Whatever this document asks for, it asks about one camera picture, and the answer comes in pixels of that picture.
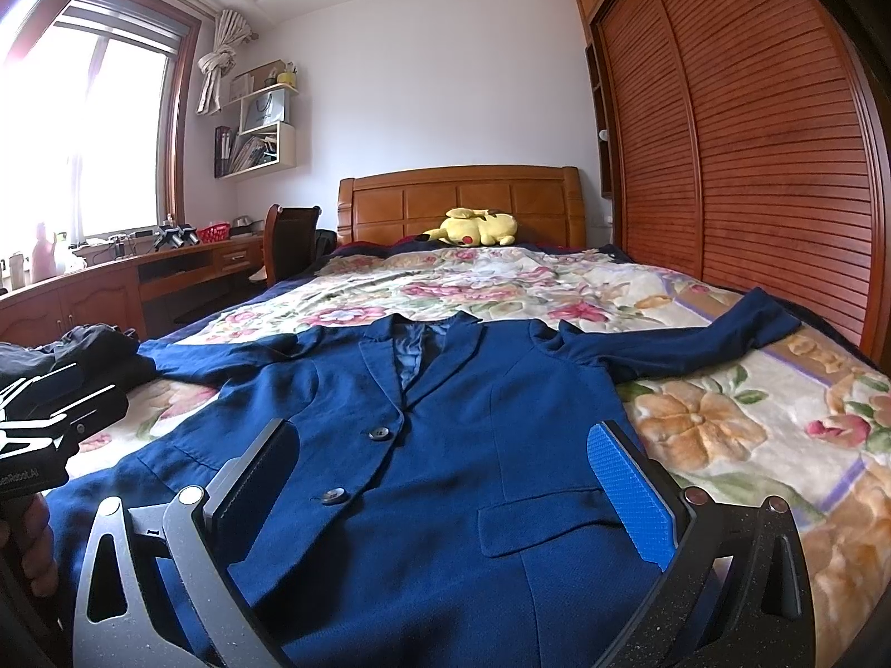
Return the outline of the person's left hand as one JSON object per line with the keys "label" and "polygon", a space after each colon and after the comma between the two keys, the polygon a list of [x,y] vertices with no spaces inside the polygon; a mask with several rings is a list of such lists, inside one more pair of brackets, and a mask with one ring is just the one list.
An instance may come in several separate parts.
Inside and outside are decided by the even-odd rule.
{"label": "person's left hand", "polygon": [[59,587],[59,570],[55,561],[55,534],[44,496],[29,496],[23,514],[12,520],[2,519],[2,546],[9,540],[13,540],[21,552],[21,570],[32,594],[53,596]]}

